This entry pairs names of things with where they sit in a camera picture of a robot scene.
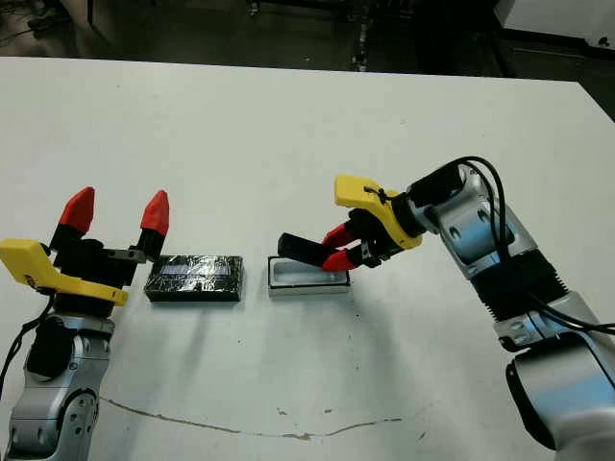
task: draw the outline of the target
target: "white tabletop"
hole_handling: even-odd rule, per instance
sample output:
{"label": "white tabletop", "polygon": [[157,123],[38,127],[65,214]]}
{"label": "white tabletop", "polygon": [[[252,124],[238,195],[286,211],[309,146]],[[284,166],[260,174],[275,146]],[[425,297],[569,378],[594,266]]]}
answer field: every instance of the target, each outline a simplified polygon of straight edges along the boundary
{"label": "white tabletop", "polygon": [[[90,460],[552,459],[437,237],[354,271],[351,295],[270,300],[265,264],[281,232],[319,239],[345,221],[335,175],[402,189],[480,155],[568,286],[615,321],[615,129],[579,85],[38,59],[0,60],[0,84],[0,237],[48,241],[91,184],[89,235],[126,248],[164,188],[165,253],[244,256],[238,304],[151,305],[137,270],[101,388],[136,411],[101,403]],[[0,304],[6,351],[44,299],[1,269]]]}

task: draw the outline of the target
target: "black box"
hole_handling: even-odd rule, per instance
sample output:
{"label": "black box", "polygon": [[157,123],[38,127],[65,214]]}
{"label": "black box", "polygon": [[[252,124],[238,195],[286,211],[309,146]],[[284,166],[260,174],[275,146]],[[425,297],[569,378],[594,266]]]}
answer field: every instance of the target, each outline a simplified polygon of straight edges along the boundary
{"label": "black box", "polygon": [[150,301],[239,301],[241,256],[161,256],[143,291]]}

